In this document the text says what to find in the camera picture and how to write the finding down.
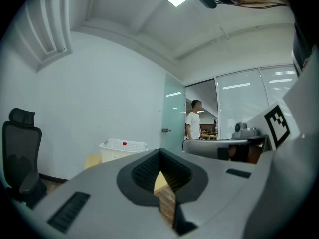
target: black cable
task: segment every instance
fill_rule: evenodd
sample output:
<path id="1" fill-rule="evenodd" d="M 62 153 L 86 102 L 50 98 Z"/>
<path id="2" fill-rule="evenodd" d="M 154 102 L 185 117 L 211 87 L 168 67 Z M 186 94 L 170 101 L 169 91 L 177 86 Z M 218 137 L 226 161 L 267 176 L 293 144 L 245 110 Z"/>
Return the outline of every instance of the black cable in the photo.
<path id="1" fill-rule="evenodd" d="M 220 1 L 216 1 L 216 0 L 214 0 L 214 2 L 216 4 L 231 5 L 231 6 L 242 7 L 242 8 L 250 8 L 250 9 L 269 9 L 269 8 L 275 8 L 275 7 L 280 7 L 280 6 L 286 6 L 284 3 L 276 3 L 276 2 L 269 2 L 270 4 L 273 4 L 273 5 L 268 5 L 268 6 L 264 6 L 264 7 L 240 6 L 240 5 L 236 5 L 236 4 L 223 3 L 223 2 L 220 2 Z"/>

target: glass door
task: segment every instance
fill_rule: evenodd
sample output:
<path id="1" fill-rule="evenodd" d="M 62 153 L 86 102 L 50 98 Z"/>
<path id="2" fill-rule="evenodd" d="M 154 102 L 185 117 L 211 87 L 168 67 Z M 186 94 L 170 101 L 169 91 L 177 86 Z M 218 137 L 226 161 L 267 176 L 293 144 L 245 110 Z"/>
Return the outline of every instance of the glass door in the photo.
<path id="1" fill-rule="evenodd" d="M 185 134 L 185 86 L 166 74 L 163 106 L 161 148 L 182 151 Z"/>

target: doorway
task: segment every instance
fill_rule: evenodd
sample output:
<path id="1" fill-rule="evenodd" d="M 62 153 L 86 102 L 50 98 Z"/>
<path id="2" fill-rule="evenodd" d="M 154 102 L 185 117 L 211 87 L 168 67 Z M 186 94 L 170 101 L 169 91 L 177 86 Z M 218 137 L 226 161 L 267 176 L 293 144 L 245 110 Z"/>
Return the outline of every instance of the doorway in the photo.
<path id="1" fill-rule="evenodd" d="M 202 111 L 199 111 L 200 140 L 216 140 L 218 132 L 218 103 L 215 80 L 208 80 L 186 87 L 186 118 L 193 108 L 191 102 L 202 102 Z"/>

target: wooden table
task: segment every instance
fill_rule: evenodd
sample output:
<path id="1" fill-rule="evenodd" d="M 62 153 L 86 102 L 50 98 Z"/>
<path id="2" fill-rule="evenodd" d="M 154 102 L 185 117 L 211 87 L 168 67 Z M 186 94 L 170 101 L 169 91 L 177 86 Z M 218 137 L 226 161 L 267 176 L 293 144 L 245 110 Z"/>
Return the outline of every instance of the wooden table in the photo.
<path id="1" fill-rule="evenodd" d="M 102 157 L 100 154 L 98 155 L 88 155 L 86 158 L 85 168 L 88 169 L 92 166 L 102 164 Z M 159 172 L 159 175 L 155 181 L 154 186 L 154 193 L 157 193 L 158 191 L 161 191 L 162 189 L 166 188 L 168 186 L 163 174 Z"/>
<path id="2" fill-rule="evenodd" d="M 210 140 L 210 138 L 212 138 L 212 139 L 217 139 L 217 136 L 216 135 L 207 135 L 207 134 L 201 134 L 200 135 L 201 137 L 204 137 L 204 138 L 208 138 L 209 140 Z"/>

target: window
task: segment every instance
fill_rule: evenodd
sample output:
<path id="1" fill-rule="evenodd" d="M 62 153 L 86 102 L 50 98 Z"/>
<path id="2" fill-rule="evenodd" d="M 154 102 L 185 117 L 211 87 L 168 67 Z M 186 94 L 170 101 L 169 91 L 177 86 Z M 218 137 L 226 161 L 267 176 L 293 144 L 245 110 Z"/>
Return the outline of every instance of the window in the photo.
<path id="1" fill-rule="evenodd" d="M 217 77 L 220 139 L 230 139 L 235 124 L 247 122 L 268 107 L 258 69 Z"/>
<path id="2" fill-rule="evenodd" d="M 285 93 L 297 81 L 293 66 L 260 68 L 260 73 L 265 84 L 269 105 L 278 102 L 290 128 L 291 136 L 299 135 L 299 130 L 290 110 L 283 100 Z"/>

